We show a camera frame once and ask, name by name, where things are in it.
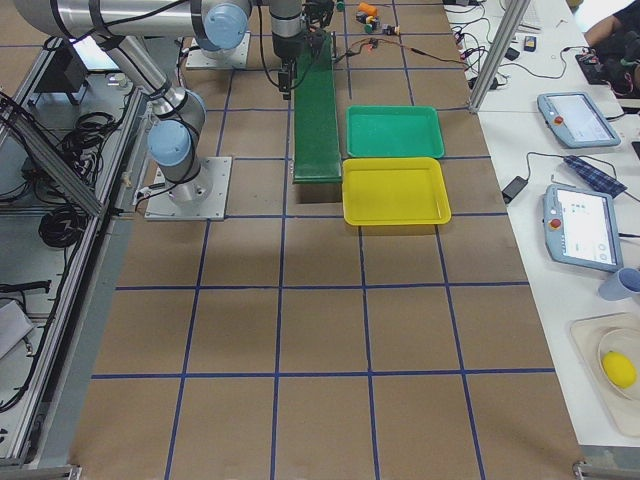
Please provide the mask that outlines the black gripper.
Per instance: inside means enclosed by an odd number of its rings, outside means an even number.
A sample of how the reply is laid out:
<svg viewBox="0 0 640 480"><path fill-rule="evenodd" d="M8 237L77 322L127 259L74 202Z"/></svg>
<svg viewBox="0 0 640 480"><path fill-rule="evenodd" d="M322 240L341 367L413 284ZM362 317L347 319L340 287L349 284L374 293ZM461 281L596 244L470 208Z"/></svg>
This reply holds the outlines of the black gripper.
<svg viewBox="0 0 640 480"><path fill-rule="evenodd" d="M306 29L331 22L332 1L273 0L269 2L273 49L283 64L292 64L301 54ZM284 98L291 97L291 74L280 69L277 86Z"/></svg>

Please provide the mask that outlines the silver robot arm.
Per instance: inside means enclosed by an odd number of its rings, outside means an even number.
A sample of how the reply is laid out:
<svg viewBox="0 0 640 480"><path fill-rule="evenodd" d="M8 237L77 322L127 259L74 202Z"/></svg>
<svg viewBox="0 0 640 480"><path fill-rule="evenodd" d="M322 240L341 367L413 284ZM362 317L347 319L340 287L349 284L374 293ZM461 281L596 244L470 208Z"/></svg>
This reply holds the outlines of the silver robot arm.
<svg viewBox="0 0 640 480"><path fill-rule="evenodd" d="M283 98L302 82L297 63L304 47L311 47L331 22L332 1L194 1L191 4L194 32L198 44L208 50L232 50L240 45L248 31L253 11L269 12L273 51L281 60L276 86Z"/></svg>
<svg viewBox="0 0 640 480"><path fill-rule="evenodd" d="M199 201L212 183L197 145L206 113L202 99L175 85L148 53L144 36L211 38L209 1L17 1L35 29L69 42L91 38L136 87L148 96L158 123L148 149L175 203Z"/></svg>

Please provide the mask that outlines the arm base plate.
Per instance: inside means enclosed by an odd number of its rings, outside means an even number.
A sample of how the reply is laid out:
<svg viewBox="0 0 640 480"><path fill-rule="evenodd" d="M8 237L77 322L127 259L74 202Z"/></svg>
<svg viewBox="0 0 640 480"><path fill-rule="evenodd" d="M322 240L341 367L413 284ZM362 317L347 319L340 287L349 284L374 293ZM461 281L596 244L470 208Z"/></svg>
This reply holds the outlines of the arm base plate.
<svg viewBox="0 0 640 480"><path fill-rule="evenodd" d="M187 70L244 70L250 45L250 32L246 31L243 39L233 49L203 50L196 40L193 40L185 66Z"/></svg>
<svg viewBox="0 0 640 480"><path fill-rule="evenodd" d="M144 217L149 221L222 221L226 212L232 158L197 157L198 176L189 183L146 202Z"/></svg>

